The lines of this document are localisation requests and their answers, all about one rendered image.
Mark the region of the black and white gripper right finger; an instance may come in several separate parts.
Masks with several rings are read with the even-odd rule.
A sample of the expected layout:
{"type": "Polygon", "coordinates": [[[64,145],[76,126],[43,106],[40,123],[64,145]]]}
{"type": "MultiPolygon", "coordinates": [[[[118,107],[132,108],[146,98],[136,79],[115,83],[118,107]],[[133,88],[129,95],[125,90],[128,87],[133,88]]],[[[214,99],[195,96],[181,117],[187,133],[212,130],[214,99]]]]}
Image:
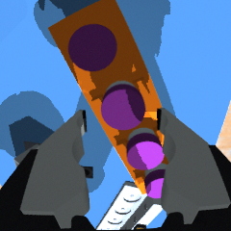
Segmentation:
{"type": "Polygon", "coordinates": [[[184,224],[231,231],[231,162],[167,109],[157,109],[157,130],[168,160],[162,209],[167,215],[180,212],[184,224]]]}

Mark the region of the grey control box with blue and green buttons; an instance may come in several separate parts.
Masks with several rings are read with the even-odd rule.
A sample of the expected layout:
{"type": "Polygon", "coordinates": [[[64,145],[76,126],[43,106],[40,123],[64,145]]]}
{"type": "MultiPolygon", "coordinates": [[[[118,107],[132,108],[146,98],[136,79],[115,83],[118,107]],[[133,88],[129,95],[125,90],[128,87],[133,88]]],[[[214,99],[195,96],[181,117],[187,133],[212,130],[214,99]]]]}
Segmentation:
{"type": "MultiPolygon", "coordinates": [[[[30,152],[31,149],[37,149],[37,147],[40,145],[41,143],[25,141],[24,142],[25,151],[20,155],[16,156],[15,158],[13,158],[15,166],[17,167],[21,163],[23,158],[25,158],[25,156],[30,152]]],[[[93,178],[93,167],[83,167],[83,168],[85,170],[86,178],[93,178]]]]}

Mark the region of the blue flat mat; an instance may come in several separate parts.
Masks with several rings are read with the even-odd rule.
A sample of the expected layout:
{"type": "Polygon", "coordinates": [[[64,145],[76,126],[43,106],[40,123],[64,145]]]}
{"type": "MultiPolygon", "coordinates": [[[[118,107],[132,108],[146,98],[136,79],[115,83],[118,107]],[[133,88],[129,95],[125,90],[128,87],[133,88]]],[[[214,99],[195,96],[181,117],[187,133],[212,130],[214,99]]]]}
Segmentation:
{"type": "MultiPolygon", "coordinates": [[[[24,142],[43,143],[86,110],[82,167],[94,228],[135,183],[48,28],[99,0],[0,0],[0,185],[24,142]]],[[[216,145],[231,100],[231,0],[116,0],[167,109],[216,145]]]]}

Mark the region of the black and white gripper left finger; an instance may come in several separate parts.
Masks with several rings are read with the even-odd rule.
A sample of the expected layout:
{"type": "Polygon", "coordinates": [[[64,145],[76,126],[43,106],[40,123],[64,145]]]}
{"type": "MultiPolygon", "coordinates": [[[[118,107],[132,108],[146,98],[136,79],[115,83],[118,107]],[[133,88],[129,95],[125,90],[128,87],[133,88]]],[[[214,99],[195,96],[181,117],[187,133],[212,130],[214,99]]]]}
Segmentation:
{"type": "Polygon", "coordinates": [[[86,110],[79,110],[31,149],[0,189],[0,231],[71,228],[74,216],[90,210],[82,137],[86,110]]]}

